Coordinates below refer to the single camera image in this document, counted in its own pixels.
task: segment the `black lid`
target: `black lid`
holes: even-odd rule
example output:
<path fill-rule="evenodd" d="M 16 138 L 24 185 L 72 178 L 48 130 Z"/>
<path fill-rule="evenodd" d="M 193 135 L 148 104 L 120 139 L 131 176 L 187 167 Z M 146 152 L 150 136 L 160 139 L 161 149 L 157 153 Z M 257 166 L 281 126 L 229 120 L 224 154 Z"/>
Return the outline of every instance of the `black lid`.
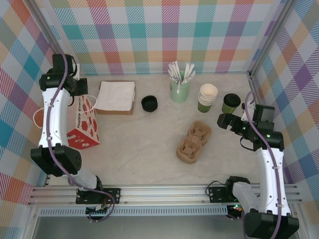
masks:
<path fill-rule="evenodd" d="M 158 108 L 158 101 L 155 96 L 146 96 L 142 99 L 143 110 L 153 112 Z"/>
<path fill-rule="evenodd" d="M 236 94 L 227 94 L 224 97 L 224 103 L 231 108 L 238 107 L 240 105 L 240 98 Z"/>

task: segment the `white paper cup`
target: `white paper cup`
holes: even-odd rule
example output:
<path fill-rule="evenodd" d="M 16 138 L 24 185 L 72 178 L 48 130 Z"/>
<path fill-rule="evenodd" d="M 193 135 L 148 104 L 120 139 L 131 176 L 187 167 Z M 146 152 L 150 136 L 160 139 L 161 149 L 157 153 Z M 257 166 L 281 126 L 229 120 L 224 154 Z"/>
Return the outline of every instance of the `white paper cup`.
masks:
<path fill-rule="evenodd" d="M 198 96 L 198 99 L 201 100 L 203 103 L 209 104 L 209 103 L 214 103 L 215 99 L 212 100 L 207 100 L 201 97 L 200 95 Z"/>
<path fill-rule="evenodd" d="M 214 102 L 210 102 L 210 103 L 207 103 L 207 102 L 204 102 L 202 101 L 199 97 L 198 97 L 198 101 L 203 105 L 203 106 L 211 106 Z"/>
<path fill-rule="evenodd" d="M 216 96 L 212 96 L 212 97 L 204 96 L 204 95 L 201 94 L 200 92 L 199 92 L 199 95 L 200 95 L 203 99 L 207 99 L 207 100 L 213 100 L 213 99 L 216 98 Z"/>
<path fill-rule="evenodd" d="M 199 93 L 208 98 L 214 98 L 217 96 L 218 89 L 212 84 L 204 84 L 200 87 Z"/>

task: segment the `black bracket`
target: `black bracket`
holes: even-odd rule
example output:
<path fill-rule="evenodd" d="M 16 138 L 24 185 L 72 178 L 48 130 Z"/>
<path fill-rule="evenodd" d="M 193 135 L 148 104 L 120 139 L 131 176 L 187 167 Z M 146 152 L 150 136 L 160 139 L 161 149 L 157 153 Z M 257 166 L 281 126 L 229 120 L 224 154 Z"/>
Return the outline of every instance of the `black bracket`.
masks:
<path fill-rule="evenodd" d="M 86 215 L 91 214 L 92 220 L 100 220 L 108 213 L 108 209 L 109 208 L 105 207 L 103 209 L 96 211 L 94 208 L 87 207 L 85 210 L 85 214 Z"/>
<path fill-rule="evenodd" d="M 111 194 L 115 200 L 115 204 L 120 203 L 120 188 L 103 188 L 103 191 Z M 91 191 L 77 191 L 75 204 L 111 204 L 112 200 L 102 193 L 92 193 Z"/>
<path fill-rule="evenodd" d="M 210 203 L 238 203 L 237 198 L 230 198 L 226 187 L 209 187 L 208 188 Z"/>

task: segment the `aluminum rail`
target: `aluminum rail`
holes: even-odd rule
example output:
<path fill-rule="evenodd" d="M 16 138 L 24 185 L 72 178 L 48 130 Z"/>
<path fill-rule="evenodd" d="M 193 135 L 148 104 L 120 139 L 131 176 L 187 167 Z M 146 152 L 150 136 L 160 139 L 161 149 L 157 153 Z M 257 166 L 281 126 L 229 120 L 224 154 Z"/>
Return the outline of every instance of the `aluminum rail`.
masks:
<path fill-rule="evenodd" d="M 105 185 L 105 188 L 121 188 L 120 203 L 117 206 L 198 206 L 233 205 L 234 203 L 210 203 L 205 194 L 207 185 Z M 252 184 L 256 195 L 260 185 Z M 285 185 L 289 204 L 300 204 L 302 198 L 295 184 Z M 76 187 L 35 187 L 29 200 L 31 207 L 84 206 L 75 204 Z"/>

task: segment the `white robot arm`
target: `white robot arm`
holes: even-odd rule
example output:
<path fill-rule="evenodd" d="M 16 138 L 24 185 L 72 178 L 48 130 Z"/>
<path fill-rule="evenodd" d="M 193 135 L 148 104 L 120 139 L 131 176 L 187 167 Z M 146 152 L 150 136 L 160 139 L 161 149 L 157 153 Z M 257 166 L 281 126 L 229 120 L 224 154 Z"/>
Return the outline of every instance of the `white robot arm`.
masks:
<path fill-rule="evenodd" d="M 70 148 L 67 141 L 69 98 L 88 93 L 87 79 L 74 78 L 77 67 L 73 70 L 70 55 L 54 54 L 52 60 L 53 68 L 39 80 L 44 101 L 43 129 L 38 148 L 31 150 L 31 158 L 46 174 L 65 177 L 78 186 L 77 204 L 99 204 L 110 194 L 104 191 L 97 176 L 82 167 L 80 152 Z"/>
<path fill-rule="evenodd" d="M 249 237 L 288 239 L 298 230 L 299 220 L 292 218 L 286 198 L 283 178 L 284 139 L 280 132 L 274 131 L 275 108 L 248 103 L 248 97 L 243 107 L 247 107 L 248 116 L 246 113 L 241 118 L 221 114 L 217 124 L 224 129 L 230 125 L 231 131 L 253 143 L 251 150 L 257 153 L 261 166 L 261 194 L 257 197 L 249 181 L 241 177 L 230 177 L 226 181 L 226 191 L 239 201 L 246 213 L 245 233 Z"/>

